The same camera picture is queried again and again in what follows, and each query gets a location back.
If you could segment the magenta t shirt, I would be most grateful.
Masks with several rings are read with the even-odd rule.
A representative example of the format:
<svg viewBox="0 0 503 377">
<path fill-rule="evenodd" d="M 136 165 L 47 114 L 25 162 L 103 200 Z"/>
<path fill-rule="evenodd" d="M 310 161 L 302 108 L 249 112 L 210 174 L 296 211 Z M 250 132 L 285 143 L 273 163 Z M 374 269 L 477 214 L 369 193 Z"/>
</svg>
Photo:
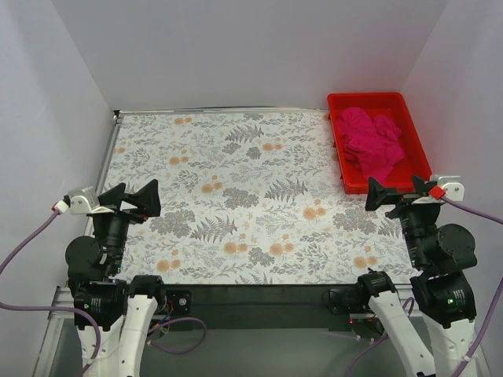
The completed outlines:
<svg viewBox="0 0 503 377">
<path fill-rule="evenodd" d="M 345 159 L 354 163 L 368 180 L 384 183 L 405 158 L 399 139 L 402 131 L 385 115 L 369 116 L 358 107 L 346 108 L 337 117 Z"/>
</svg>

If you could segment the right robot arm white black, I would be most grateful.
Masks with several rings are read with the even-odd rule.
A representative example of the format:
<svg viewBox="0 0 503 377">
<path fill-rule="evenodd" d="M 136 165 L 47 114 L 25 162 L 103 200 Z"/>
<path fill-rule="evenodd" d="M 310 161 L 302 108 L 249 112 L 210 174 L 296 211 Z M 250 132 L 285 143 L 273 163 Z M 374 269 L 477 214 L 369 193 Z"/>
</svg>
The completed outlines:
<svg viewBox="0 0 503 377">
<path fill-rule="evenodd" d="M 367 211 L 391 205 L 387 218 L 400 222 L 409 260 L 419 275 L 410 283 L 428 329 L 426 346 L 402 309 L 398 291 L 385 272 L 369 271 L 356 283 L 355 301 L 374 312 L 398 352 L 408 376 L 476 376 L 469 348 L 475 337 L 475 297 L 464 271 L 476 266 L 475 238 L 463 226 L 437 226 L 445 200 L 460 203 L 464 186 L 458 176 L 412 177 L 413 192 L 385 188 L 368 180 Z"/>
</svg>

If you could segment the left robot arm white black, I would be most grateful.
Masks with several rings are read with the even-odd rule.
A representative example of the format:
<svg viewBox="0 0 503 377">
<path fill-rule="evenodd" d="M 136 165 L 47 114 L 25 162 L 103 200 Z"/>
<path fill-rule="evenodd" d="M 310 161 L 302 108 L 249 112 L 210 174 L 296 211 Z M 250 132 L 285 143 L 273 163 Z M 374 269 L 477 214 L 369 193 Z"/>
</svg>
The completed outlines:
<svg viewBox="0 0 503 377">
<path fill-rule="evenodd" d="M 75 188 L 64 198 L 71 214 L 93 225 L 65 251 L 84 376 L 137 376 L 150 320 L 166 308 L 160 276 L 117 279 L 130 226 L 160 216 L 158 185 L 153 179 L 128 193 L 121 183 L 100 195 Z"/>
</svg>

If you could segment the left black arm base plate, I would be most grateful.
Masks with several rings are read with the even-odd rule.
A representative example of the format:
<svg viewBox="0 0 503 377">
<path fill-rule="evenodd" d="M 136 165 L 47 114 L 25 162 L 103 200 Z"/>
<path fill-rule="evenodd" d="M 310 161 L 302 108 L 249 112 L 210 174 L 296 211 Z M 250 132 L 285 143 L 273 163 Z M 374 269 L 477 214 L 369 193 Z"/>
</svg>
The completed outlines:
<svg viewBox="0 0 503 377">
<path fill-rule="evenodd" d="M 162 290 L 160 304 L 155 314 L 170 316 L 185 316 L 190 314 L 192 305 L 192 292 L 187 290 Z"/>
</svg>

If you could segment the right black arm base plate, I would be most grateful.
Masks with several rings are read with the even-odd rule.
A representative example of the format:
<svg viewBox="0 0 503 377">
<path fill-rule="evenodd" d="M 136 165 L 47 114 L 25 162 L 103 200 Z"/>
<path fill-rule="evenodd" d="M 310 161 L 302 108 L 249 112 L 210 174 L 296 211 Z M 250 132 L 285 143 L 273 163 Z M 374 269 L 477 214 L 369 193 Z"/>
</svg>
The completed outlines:
<svg viewBox="0 0 503 377">
<path fill-rule="evenodd" d="M 371 309 L 364 296 L 353 286 L 342 286 L 325 291 L 321 300 L 334 314 L 369 314 Z"/>
</svg>

